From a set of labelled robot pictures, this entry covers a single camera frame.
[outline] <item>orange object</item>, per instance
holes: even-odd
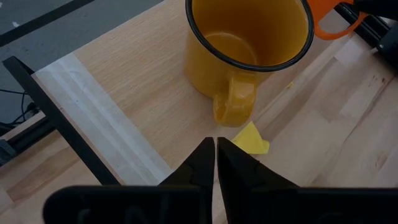
[[[351,25],[346,30],[336,33],[330,34],[319,26],[319,22],[331,11],[333,10],[339,3],[349,3],[354,4],[354,0],[307,0],[311,7],[313,20],[314,20],[314,28],[315,28],[315,35],[323,40],[335,40],[344,35],[351,33],[352,31],[357,28],[360,23],[365,19],[367,16],[366,13],[360,12],[358,20]]]

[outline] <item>mug rim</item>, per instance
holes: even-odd
[[[249,70],[253,72],[275,72],[279,71],[282,69],[285,69],[287,67],[290,67],[297,63],[301,58],[304,57],[304,55],[308,52],[312,41],[314,37],[314,22],[313,22],[313,16],[312,16],[312,11],[310,9],[310,5],[308,4],[307,0],[300,0],[303,4],[305,13],[307,14],[307,19],[308,19],[308,36],[305,41],[305,44],[301,51],[291,58],[290,60],[277,64],[277,65],[251,65],[248,63],[243,63],[239,62],[223,53],[221,53],[219,50],[217,50],[215,47],[213,47],[203,36],[203,34],[200,32],[199,27],[197,26],[197,23],[195,22],[195,18],[193,17],[193,9],[192,9],[192,1],[193,0],[185,0],[185,12],[187,14],[187,19],[188,23],[191,27],[192,32],[195,34],[199,42],[214,56],[218,57],[220,60],[233,65],[235,67],[244,69],[244,70]]]

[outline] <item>mug handle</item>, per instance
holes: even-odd
[[[215,95],[213,113],[217,123],[227,127],[242,126],[250,117],[257,94],[254,77],[234,74],[229,79],[228,93]]]
[[[354,0],[308,0],[308,4],[310,5],[313,20],[314,20],[314,28],[315,28],[315,35],[323,40],[335,40],[339,39],[342,36],[345,36],[357,28],[362,21],[368,16],[364,12],[360,12],[358,16],[358,20],[349,26],[346,30],[341,31],[336,34],[331,34],[324,31],[320,26],[319,22],[332,10],[337,6],[339,3],[348,3],[354,4]]]

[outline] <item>paper scrap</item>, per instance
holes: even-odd
[[[267,154],[269,151],[269,142],[261,138],[253,122],[244,127],[232,142],[248,154]]]

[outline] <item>concrete floor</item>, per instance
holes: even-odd
[[[0,0],[0,33],[23,24],[71,0]],[[33,70],[87,44],[161,0],[95,0],[69,15],[0,48],[0,61],[16,56]],[[0,65],[0,89],[23,91]],[[25,98],[24,106],[31,102]],[[0,121],[10,123],[21,114],[21,95],[0,92]]]

